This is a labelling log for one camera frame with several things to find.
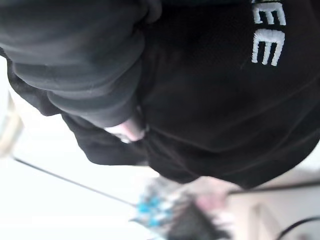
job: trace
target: wire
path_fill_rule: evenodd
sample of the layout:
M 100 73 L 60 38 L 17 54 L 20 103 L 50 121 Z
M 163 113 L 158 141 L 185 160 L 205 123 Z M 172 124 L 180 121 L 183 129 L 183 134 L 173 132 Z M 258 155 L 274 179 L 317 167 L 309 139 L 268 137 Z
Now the wire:
M 63 181 L 65 181 L 65 182 L 68 182 L 68 183 L 73 184 L 73 185 L 77 185 L 78 187 L 81 187 L 81 188 L 83 188 L 83 189 L 87 189 L 87 190 L 89 190 L 89 191 L 91 191 L 91 192 L 94 192 L 94 193 L 96 193 L 96 194 L 100 194 L 100 195 L 102 195 L 102 196 L 104 196 L 104 197 L 107 197 L 107 198 L 112 199 L 112 200 L 114 200 L 114 201 L 117 201 L 117 202 L 119 202 L 119 203 L 129 205 L 130 207 L 133 207 L 133 208 L 136 207 L 136 205 L 133 204 L 133 203 L 131 203 L 131 202 L 122 200 L 122 199 L 120 199 L 120 198 L 117 198 L 117 197 L 115 197 L 115 196 L 109 195 L 109 194 L 107 194 L 107 193 L 104 193 L 104 192 L 102 192 L 102 191 L 96 190 L 96 189 L 94 189 L 94 188 L 91 188 L 91 187 L 82 185 L 82 184 L 80 184 L 80 183 L 77 183 L 77 182 L 75 182 L 75 181 L 72 181 L 72 180 L 70 180 L 70 179 L 67 179 L 67 178 L 65 178 L 65 177 L 63 177 L 63 176 L 59 176 L 59 175 L 57 175 L 57 174 L 55 174 L 55 173 L 52 173 L 52 172 L 47 171 L 47 170 L 44 170 L 44 169 L 42 169 L 42 168 L 40 168 L 40 167 L 37 167 L 37 166 L 35 166 L 35 165 L 32 165 L 32 164 L 30 164 L 30 163 L 27 163 L 27 162 L 25 162 L 25 161 L 22 161 L 22 160 L 20 160 L 20 159 L 15 158 L 15 157 L 14 157 L 13 159 L 14 159 L 16 162 L 18 162 L 18 163 L 21 163 L 21 164 L 23 164 L 23 165 L 25 165 L 25 166 L 28 166 L 28 167 L 30 167 L 30 168 L 33 168 L 33 169 L 35 169 L 35 170 L 38 170 L 38 171 L 43 172 L 43 173 L 45 173 L 45 174 L 48 174 L 48 175 L 50 175 L 50 176 L 52 176 L 52 177 L 55 177 L 55 178 L 57 178 L 57 179 L 63 180 Z
M 306 218 L 300 221 L 297 221 L 296 223 L 292 224 L 291 226 L 287 227 L 285 230 L 283 230 L 279 236 L 276 238 L 276 240 L 281 240 L 284 238 L 285 235 L 287 235 L 289 232 L 291 232 L 293 229 L 295 229 L 296 227 L 302 225 L 302 224 L 306 224 L 309 222 L 315 222 L 315 221 L 320 221 L 320 216 L 314 216 L 314 217 L 310 217 L 310 218 Z

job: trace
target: white surface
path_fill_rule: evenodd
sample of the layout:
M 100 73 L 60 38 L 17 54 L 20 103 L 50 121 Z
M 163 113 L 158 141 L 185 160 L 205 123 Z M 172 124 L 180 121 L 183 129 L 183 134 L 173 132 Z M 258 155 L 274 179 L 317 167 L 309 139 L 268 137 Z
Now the white surface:
M 235 216 L 234 240 L 274 240 L 280 231 L 305 218 L 320 216 L 320 186 L 295 190 L 236 194 L 228 197 L 228 208 Z M 253 209 L 263 205 L 261 215 Z M 258 236 L 252 234 L 259 229 Z M 297 227 L 285 240 L 319 239 L 320 222 Z
M 10 158 L 0 160 L 1 240 L 145 240 L 135 209 Z
M 8 109 L 8 84 L 7 84 L 7 64 L 6 59 L 0 56 L 0 135 L 2 132 L 3 123 Z

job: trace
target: person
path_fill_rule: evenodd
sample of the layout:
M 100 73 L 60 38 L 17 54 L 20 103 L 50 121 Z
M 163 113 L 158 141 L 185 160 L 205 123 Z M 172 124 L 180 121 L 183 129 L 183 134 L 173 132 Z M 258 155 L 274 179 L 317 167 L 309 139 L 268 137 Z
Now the person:
M 91 162 L 253 188 L 319 141 L 319 11 L 317 0 L 3 0 L 1 55 L 13 89 L 61 114 Z M 108 132 L 137 113 L 147 127 L 131 143 Z

